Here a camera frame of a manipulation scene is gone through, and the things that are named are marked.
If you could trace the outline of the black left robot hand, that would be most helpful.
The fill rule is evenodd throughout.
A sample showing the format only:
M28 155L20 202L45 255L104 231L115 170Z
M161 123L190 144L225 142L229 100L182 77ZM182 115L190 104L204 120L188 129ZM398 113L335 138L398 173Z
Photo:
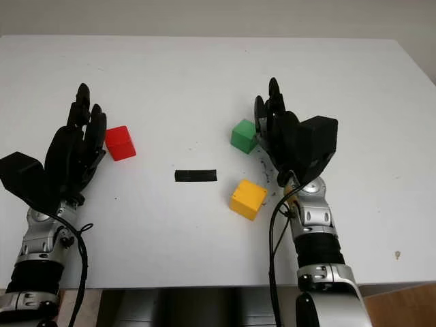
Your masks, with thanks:
M106 154L106 126L106 114L98 104L91 105L88 86L80 84L67 123L54 135L44 162L50 186L61 200L84 204L82 190Z

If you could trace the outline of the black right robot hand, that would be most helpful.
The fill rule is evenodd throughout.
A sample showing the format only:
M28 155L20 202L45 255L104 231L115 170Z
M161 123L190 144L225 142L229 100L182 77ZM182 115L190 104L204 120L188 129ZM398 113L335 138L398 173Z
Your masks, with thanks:
M278 172L277 183L285 187L289 181L298 186L308 183L304 168L297 158L297 116L285 109L277 79L268 84L269 98L257 96L254 102L255 132L258 144L266 151Z

